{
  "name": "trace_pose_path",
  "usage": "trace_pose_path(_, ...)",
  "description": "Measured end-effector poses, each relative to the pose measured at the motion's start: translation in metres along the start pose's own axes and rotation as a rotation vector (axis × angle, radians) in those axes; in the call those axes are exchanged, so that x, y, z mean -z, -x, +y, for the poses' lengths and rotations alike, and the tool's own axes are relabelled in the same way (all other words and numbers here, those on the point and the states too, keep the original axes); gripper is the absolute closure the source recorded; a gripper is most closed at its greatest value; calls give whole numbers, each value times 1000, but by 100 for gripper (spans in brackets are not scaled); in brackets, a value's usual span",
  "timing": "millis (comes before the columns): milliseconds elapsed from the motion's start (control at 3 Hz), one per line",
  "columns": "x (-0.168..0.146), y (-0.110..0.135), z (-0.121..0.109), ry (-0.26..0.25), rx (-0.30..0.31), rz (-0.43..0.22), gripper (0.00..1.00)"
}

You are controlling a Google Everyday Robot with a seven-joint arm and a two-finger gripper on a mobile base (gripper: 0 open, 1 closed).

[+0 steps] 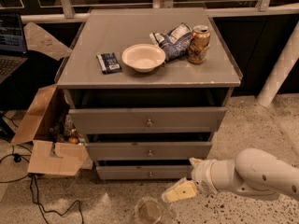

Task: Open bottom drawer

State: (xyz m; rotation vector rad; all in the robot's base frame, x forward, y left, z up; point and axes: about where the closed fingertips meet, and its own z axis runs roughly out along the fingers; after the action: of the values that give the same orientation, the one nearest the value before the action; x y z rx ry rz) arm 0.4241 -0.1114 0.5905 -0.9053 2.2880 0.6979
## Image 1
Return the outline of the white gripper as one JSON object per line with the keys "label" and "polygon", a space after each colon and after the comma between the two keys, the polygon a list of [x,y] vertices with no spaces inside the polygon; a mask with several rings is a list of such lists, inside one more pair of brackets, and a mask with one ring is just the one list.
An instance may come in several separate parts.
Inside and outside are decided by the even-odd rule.
{"label": "white gripper", "polygon": [[189,162],[192,166],[192,180],[183,177],[168,188],[162,194],[165,203],[192,198],[197,194],[197,189],[205,194],[218,193],[211,178],[211,169],[215,160],[189,158]]}

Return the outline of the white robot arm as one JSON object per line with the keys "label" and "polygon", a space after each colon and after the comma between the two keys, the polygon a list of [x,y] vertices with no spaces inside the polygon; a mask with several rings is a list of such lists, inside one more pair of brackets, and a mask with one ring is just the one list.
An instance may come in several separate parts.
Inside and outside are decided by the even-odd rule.
{"label": "white robot arm", "polygon": [[190,158],[190,163],[192,179],[183,177],[168,188],[165,203],[224,191],[258,200],[277,200],[280,194],[299,200],[299,169],[263,150],[247,148],[222,161]]}

